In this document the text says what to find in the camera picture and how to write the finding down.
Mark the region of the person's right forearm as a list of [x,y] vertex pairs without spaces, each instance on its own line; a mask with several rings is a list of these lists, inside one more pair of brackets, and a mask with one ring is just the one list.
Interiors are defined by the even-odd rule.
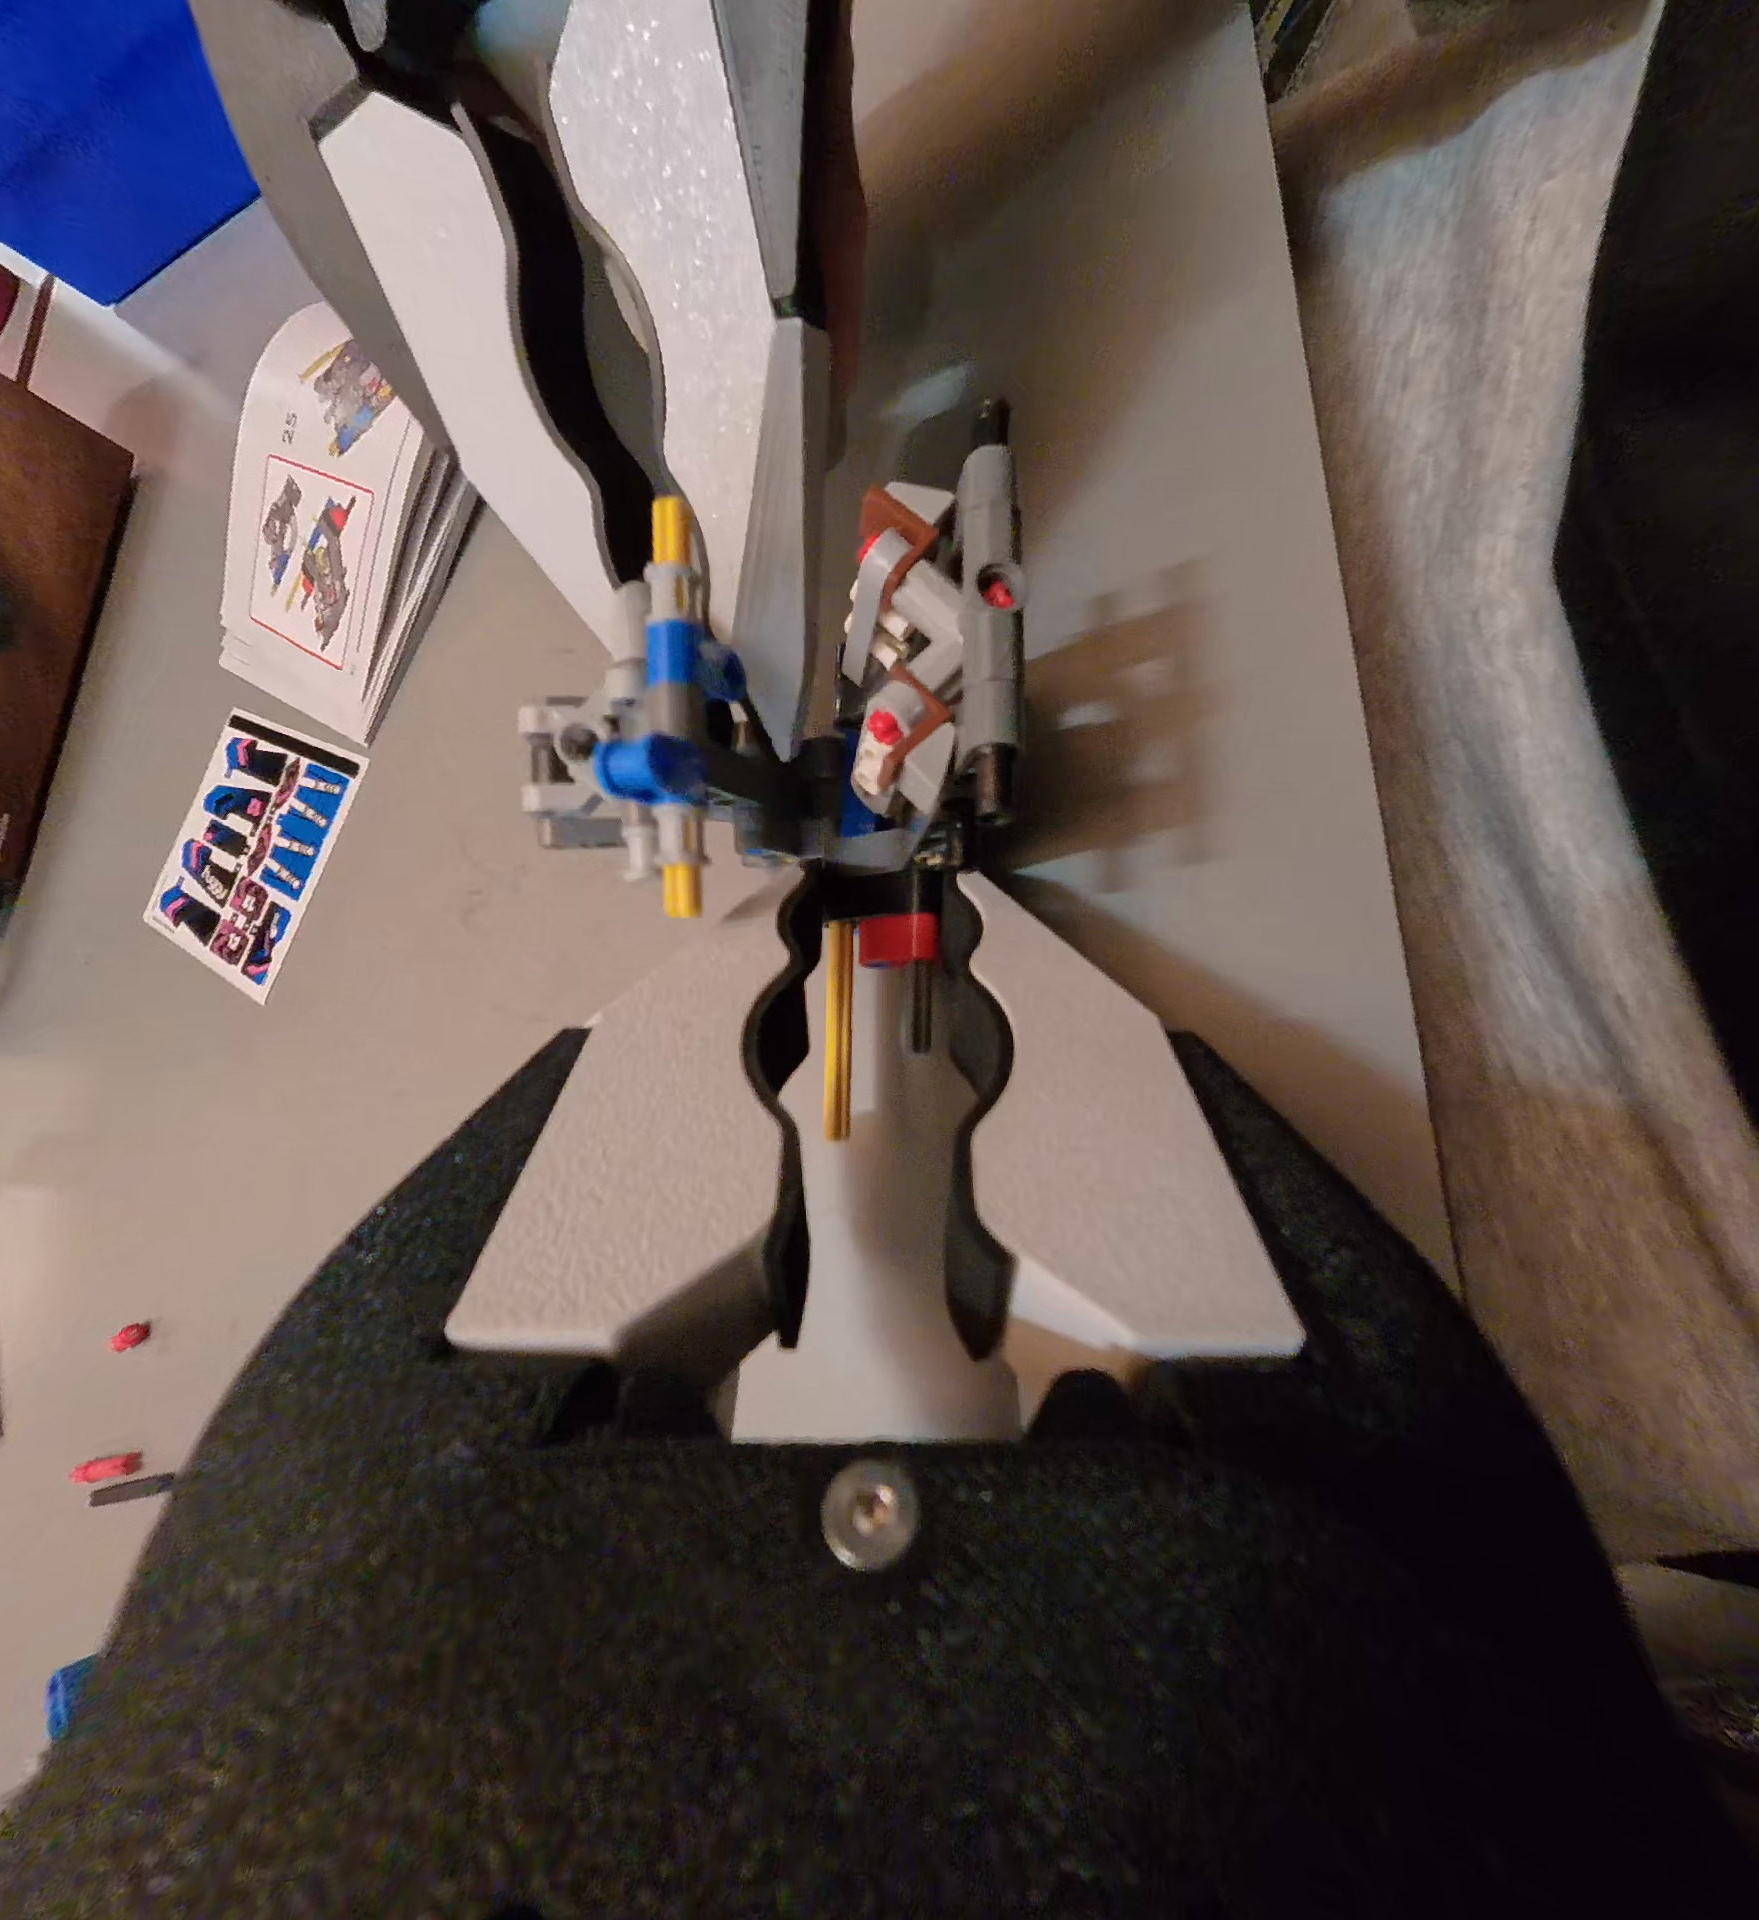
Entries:
[[1375,11],[1273,131],[1464,1300],[1613,1559],[1759,1554],[1759,1136],[1553,572],[1663,7]]

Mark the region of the lego instruction booklet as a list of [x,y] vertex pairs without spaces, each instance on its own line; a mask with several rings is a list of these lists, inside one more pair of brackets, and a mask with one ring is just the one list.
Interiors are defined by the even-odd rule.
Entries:
[[271,337],[243,397],[219,662],[368,746],[481,508],[324,303]]

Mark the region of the grey and red lego assembly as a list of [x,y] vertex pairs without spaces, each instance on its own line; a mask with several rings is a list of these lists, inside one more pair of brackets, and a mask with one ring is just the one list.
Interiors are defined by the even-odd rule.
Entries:
[[934,1039],[946,879],[1011,830],[1025,758],[1029,583],[1011,400],[976,408],[950,488],[870,488],[834,695],[802,763],[825,958],[824,1136],[851,1130],[854,970],[906,972]]

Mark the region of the lego sticker sheet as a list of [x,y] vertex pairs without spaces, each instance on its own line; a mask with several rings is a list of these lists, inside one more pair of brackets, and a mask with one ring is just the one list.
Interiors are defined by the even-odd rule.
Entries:
[[281,980],[366,756],[230,712],[142,921],[255,1004]]

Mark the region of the blue plastic bin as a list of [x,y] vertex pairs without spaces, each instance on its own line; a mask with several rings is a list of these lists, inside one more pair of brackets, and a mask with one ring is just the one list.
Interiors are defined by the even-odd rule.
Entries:
[[0,2],[0,245],[118,304],[259,200],[185,2]]

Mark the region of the blue and grey lego assembly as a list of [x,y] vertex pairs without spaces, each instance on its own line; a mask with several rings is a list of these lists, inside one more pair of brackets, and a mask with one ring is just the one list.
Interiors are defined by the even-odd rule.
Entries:
[[582,700],[520,708],[529,756],[520,808],[546,851],[623,856],[675,921],[703,915],[708,830],[731,824],[739,857],[769,867],[843,851],[843,740],[782,756],[751,696],[741,653],[710,623],[692,506],[652,500],[644,582],[614,595],[623,652]]

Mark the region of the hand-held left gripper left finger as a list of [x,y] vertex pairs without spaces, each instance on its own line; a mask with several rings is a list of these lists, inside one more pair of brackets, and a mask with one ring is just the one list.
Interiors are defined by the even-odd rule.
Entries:
[[774,878],[567,1034],[571,1066],[445,1321],[482,1361],[689,1387],[739,1437],[742,1364],[796,1346],[811,1279],[798,1130],[820,885]]

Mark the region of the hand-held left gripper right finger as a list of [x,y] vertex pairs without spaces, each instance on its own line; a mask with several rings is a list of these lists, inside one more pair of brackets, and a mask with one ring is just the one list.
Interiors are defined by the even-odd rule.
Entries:
[[1073,1371],[1284,1364],[1305,1330],[1161,1019],[981,874],[893,1081],[893,1433],[1011,1438]]

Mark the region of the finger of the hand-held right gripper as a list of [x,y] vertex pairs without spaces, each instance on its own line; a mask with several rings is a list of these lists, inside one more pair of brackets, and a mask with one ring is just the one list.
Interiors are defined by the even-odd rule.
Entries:
[[649,104],[529,131],[368,92],[319,138],[464,475],[557,589],[638,589],[666,475]]
[[546,82],[567,188],[641,310],[666,476],[777,751],[829,674],[834,349],[810,185],[841,5],[579,2]]

